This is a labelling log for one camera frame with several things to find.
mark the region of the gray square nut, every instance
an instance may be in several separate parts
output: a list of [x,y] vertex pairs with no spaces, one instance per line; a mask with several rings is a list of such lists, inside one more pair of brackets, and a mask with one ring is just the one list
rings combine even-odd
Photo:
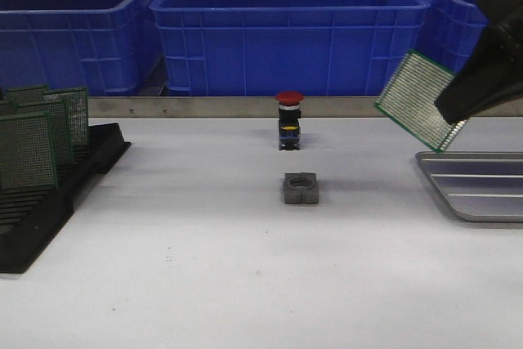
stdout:
[[285,204],[317,204],[320,187],[315,173],[285,173]]

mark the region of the white work surface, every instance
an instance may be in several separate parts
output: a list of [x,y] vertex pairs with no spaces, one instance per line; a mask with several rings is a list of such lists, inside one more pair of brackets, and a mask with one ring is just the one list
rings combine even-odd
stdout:
[[[523,226],[460,221],[388,119],[94,119],[131,148],[29,270],[0,279],[1,348],[516,349]],[[452,150],[523,151],[523,118]],[[320,204],[285,205],[286,172]]]

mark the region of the red button cap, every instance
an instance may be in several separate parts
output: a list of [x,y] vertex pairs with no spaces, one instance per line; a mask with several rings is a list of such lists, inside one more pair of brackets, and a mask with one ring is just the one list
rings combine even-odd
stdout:
[[278,100],[281,105],[293,106],[298,105],[300,101],[303,100],[303,95],[300,92],[280,92],[276,95],[276,100]]

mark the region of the black pcb rack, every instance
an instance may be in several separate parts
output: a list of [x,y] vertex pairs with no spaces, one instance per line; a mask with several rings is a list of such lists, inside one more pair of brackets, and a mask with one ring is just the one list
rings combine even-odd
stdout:
[[88,147],[58,168],[58,188],[0,190],[0,272],[25,272],[74,213],[74,196],[107,173],[131,145],[117,123],[90,126]]

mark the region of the blue storage bin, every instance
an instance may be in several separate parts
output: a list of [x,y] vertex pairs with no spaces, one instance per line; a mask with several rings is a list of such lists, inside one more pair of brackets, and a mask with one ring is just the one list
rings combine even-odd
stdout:
[[0,86],[137,92],[161,57],[152,0],[0,0]]
[[416,49],[459,71],[486,26],[487,19],[476,7],[476,0],[431,0]]
[[374,96],[425,0],[155,0],[174,96]]

